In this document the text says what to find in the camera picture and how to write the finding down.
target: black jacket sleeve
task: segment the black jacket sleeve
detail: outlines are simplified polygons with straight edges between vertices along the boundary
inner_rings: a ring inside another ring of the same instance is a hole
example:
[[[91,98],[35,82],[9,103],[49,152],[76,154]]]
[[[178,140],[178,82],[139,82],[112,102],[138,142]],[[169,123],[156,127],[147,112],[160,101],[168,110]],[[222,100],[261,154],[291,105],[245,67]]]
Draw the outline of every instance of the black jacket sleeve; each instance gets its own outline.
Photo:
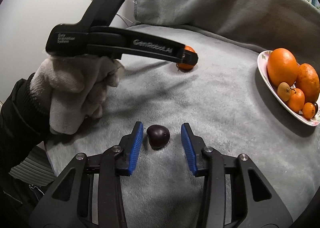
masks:
[[[33,75],[15,84],[0,111],[0,222],[7,227],[28,227],[37,204],[28,184],[8,174],[49,133],[49,112],[30,94]]]
[[[49,112],[30,94],[30,81],[19,80],[0,112],[0,167],[6,172],[20,164],[49,133]]]

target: white bowl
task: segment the white bowl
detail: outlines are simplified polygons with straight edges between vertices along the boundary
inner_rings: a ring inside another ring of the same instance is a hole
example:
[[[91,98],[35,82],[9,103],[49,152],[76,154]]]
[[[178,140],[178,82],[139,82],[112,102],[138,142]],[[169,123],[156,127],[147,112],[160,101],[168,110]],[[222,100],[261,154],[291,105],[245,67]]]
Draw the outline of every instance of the white bowl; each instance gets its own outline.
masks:
[[[258,56],[258,70],[260,72],[260,75],[263,78],[263,81],[265,82],[265,84],[267,85],[267,87],[270,89],[270,91],[273,93],[273,95],[276,97],[276,99],[279,101],[280,104],[282,104],[282,106],[287,109],[287,111],[292,114],[295,118],[297,118],[300,122],[303,122],[306,125],[309,126],[317,126],[320,123],[320,110],[318,110],[318,112],[316,113],[316,115],[311,118],[310,120],[307,120],[306,118],[304,118],[302,115],[302,112],[300,111],[299,114],[295,113],[294,111],[292,111],[281,99],[280,97],[277,95],[276,93],[276,88],[274,88],[268,78],[268,74],[267,74],[267,62],[268,62],[268,58],[269,55],[272,51],[263,51],[259,54]],[[320,96],[317,100],[317,104],[320,104]]]

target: small orange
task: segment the small orange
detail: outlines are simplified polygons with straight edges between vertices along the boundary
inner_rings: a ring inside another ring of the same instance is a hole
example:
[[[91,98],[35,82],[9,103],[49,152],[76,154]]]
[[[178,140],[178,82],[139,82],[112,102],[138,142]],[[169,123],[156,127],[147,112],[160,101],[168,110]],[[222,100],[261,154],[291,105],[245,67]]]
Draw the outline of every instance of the small orange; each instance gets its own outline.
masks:
[[[278,87],[282,82],[292,86],[298,75],[296,58],[286,49],[276,49],[269,55],[267,72],[274,86]]]
[[[291,89],[291,96],[287,101],[287,106],[298,113],[304,106],[304,93],[299,88]]]
[[[296,88],[302,90],[306,102],[314,103],[318,100],[320,92],[319,77],[311,65],[304,63],[299,66]]]
[[[191,48],[190,46],[186,45],[184,47],[184,49],[196,53],[195,50],[193,48]],[[189,65],[186,63],[177,63],[176,65],[177,65],[178,69],[182,69],[182,70],[192,70],[193,67],[195,66],[195,65]]]
[[[312,117],[315,116],[316,108],[311,103],[305,103],[305,105],[302,108],[303,117],[307,120],[310,120]]]

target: gray cloth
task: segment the gray cloth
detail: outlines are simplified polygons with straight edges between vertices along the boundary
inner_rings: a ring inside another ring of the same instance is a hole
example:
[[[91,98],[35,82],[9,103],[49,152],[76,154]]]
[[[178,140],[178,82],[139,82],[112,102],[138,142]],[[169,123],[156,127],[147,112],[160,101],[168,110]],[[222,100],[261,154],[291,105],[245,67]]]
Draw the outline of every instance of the gray cloth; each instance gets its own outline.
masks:
[[[189,122],[195,135],[221,153],[248,154],[296,219],[320,185],[319,127],[304,125],[280,105],[257,70],[258,53],[183,29],[132,30],[185,43],[199,62],[184,73],[175,63],[124,55],[125,75],[109,90],[104,116],[85,121],[75,135],[46,141],[54,172],[79,152],[95,155],[118,144],[136,121],[145,129],[164,125],[171,132],[168,146],[153,151],[145,137],[135,172],[121,177],[128,227],[195,227],[203,179],[189,172],[180,140],[181,124]],[[95,221],[96,207],[94,198]]]
[[[135,0],[144,24],[188,24],[265,50],[284,47],[313,65],[319,53],[320,13],[305,0]]]

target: white glove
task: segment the white glove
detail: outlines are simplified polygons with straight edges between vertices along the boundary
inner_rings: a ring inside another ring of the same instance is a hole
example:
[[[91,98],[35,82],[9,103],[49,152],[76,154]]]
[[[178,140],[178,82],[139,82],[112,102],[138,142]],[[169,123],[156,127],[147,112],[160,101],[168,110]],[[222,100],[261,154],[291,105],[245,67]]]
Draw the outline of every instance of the white glove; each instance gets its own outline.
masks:
[[[73,134],[86,116],[102,117],[108,86],[117,87],[123,73],[123,65],[106,56],[49,56],[31,80],[30,92],[50,111],[54,131]]]

